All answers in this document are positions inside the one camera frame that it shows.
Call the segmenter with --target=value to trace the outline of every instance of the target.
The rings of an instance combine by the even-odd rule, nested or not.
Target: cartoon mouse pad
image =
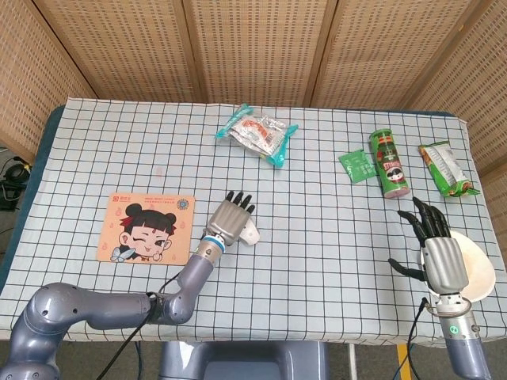
[[[112,194],[97,259],[117,263],[186,264],[194,204],[192,196]]]

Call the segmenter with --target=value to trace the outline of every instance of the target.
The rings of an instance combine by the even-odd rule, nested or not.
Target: white bowl
[[[477,302],[490,295],[496,282],[493,265],[488,256],[471,239],[456,231],[451,231],[451,236],[458,241],[463,254],[463,261],[467,269],[468,285],[461,291],[461,295],[471,302]],[[421,263],[424,257],[421,252]],[[438,294],[429,289],[436,297]]]

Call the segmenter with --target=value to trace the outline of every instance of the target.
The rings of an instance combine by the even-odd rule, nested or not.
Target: green packet
[[[339,160],[353,184],[377,175],[375,166],[368,160],[362,149],[344,154],[339,157]]]
[[[440,194],[443,196],[476,196],[479,190],[474,189],[472,181],[465,177],[452,153],[449,141],[435,142],[431,145],[420,145],[419,152],[429,168]]]

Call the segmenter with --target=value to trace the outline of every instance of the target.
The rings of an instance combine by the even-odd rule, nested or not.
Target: pringles can
[[[393,132],[391,129],[379,129],[370,135],[375,163],[382,183],[383,196],[395,198],[410,192],[399,161]]]

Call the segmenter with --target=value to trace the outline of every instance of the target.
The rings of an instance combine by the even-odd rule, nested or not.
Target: white grid tablecloth
[[[474,304],[486,339],[506,334],[505,269],[482,195],[444,199],[417,146],[449,139],[479,187],[466,124],[454,117],[311,108],[263,108],[299,130],[283,169],[274,169],[215,133],[229,104],[163,104],[70,99],[59,123],[21,241],[0,296],[0,338],[39,286],[63,281],[103,292],[158,289],[181,267],[97,262],[109,194],[196,197],[192,247],[227,190],[253,195],[261,241],[227,249],[204,286],[193,318],[181,326],[145,326],[143,340],[406,341],[427,296],[423,283],[392,272],[387,259],[417,266],[419,248],[398,209],[410,197],[384,199],[377,178],[351,185],[338,157],[370,151],[375,129],[394,132],[412,194],[447,216],[487,253],[496,270],[490,297]],[[177,289],[170,284],[169,291]],[[71,340],[123,340],[132,329],[71,328]],[[416,342],[441,336],[428,313]]]

